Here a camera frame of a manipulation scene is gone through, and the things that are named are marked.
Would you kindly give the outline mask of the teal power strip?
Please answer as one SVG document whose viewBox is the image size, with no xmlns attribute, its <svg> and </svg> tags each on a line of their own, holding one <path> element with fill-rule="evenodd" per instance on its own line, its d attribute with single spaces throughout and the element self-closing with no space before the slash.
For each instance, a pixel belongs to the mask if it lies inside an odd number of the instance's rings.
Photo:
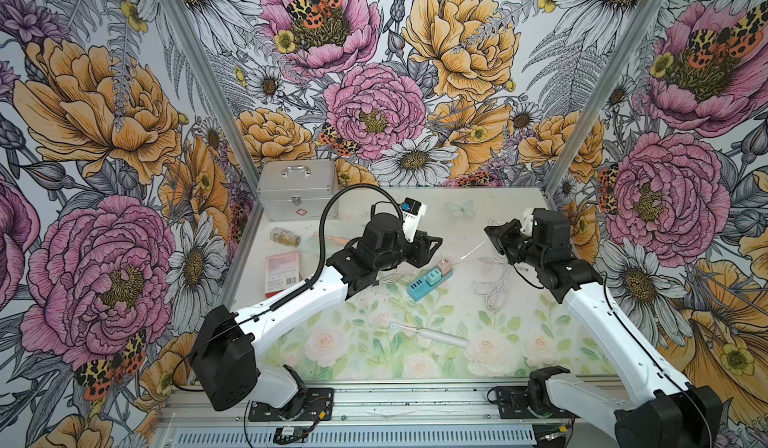
<svg viewBox="0 0 768 448">
<path fill-rule="evenodd" d="M 423 276 L 419 277 L 407 287 L 407 294 L 414 302 L 420 302 L 453 275 L 452 270 L 443 272 L 440 268 L 434 267 Z"/>
</svg>

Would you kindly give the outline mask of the pink usb charger block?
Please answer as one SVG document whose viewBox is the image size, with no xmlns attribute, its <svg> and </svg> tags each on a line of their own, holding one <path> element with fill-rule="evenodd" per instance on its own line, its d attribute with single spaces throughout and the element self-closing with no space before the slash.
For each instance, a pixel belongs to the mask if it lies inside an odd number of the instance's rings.
<svg viewBox="0 0 768 448">
<path fill-rule="evenodd" d="M 448 259 L 441 259 L 437 265 L 442 276 L 448 276 L 453 271 L 453 264 Z"/>
</svg>

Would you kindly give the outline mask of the pink electric toothbrush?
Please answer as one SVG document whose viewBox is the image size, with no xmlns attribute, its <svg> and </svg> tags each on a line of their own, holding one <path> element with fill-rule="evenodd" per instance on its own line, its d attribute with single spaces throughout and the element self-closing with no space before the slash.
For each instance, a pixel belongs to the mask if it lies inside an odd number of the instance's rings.
<svg viewBox="0 0 768 448">
<path fill-rule="evenodd" d="M 350 238 L 333 236 L 333 235 L 328 235 L 328 234 L 325 234 L 323 236 L 323 239 L 324 239 L 324 241 L 326 243 L 331 243 L 331 244 L 338 245 L 338 246 L 344 246 L 344 245 L 346 245 L 347 243 L 349 243 L 351 241 Z"/>
</svg>

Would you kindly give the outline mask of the teal plug adapter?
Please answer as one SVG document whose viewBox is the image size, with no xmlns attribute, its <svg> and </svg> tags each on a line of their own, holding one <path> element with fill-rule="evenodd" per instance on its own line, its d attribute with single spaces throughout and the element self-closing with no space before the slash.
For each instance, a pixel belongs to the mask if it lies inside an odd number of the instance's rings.
<svg viewBox="0 0 768 448">
<path fill-rule="evenodd" d="M 436 286 L 438 283 L 441 282 L 442 278 L 443 276 L 441 275 L 438 268 L 432 269 L 425 276 L 426 283 L 429 286 Z"/>
</svg>

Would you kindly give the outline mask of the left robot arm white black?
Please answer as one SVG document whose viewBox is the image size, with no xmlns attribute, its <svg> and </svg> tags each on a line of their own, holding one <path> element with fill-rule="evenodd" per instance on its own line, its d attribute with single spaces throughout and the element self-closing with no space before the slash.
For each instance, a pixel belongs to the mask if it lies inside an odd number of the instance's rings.
<svg viewBox="0 0 768 448">
<path fill-rule="evenodd" d="M 296 417 L 307 403 L 305 383 L 290 366 L 258 365 L 258 358 L 313 315 L 376 285 L 380 273 L 403 263 L 426 266 L 443 243 L 419 230 L 426 211 L 405 198 L 391 213 L 373 212 L 362 235 L 341 251 L 320 251 L 310 278 L 250 307 L 210 311 L 188 360 L 212 408 L 221 412 L 249 399 Z"/>
</svg>

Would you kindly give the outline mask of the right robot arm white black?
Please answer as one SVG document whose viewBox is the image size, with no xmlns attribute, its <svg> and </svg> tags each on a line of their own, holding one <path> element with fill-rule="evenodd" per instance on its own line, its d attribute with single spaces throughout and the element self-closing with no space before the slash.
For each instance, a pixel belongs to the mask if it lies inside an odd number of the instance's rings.
<svg viewBox="0 0 768 448">
<path fill-rule="evenodd" d="M 616 370 L 626 397 L 551 366 L 530 373 L 528 409 L 540 416 L 567 412 L 621 447 L 713 447 L 723 403 L 674 368 L 632 324 L 593 266 L 577 258 L 566 217 L 541 208 L 484 229 L 494 250 L 515 267 L 532 267 L 542 289 L 564 306 Z"/>
</svg>

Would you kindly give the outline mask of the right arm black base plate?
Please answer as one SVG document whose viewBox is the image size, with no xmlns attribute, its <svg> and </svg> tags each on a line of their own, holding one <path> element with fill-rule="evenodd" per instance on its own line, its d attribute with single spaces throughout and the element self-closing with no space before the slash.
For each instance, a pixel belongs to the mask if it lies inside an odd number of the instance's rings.
<svg viewBox="0 0 768 448">
<path fill-rule="evenodd" d="M 534 411 L 528 403 L 527 389 L 522 386 L 495 386 L 486 393 L 486 400 L 497 408 L 502 420 L 575 418 L 572 413 L 558 408 L 545 408 L 541 413 Z"/>
</svg>

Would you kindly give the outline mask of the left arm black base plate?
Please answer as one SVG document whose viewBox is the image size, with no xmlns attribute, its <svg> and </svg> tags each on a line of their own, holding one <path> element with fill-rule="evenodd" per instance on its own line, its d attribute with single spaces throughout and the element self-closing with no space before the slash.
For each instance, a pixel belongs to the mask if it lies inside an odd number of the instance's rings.
<svg viewBox="0 0 768 448">
<path fill-rule="evenodd" d="M 247 413 L 247 420 L 249 422 L 329 421 L 332 417 L 334 397 L 333 388 L 307 388 L 300 391 L 283 408 L 274 408 L 264 403 L 252 403 Z"/>
</svg>

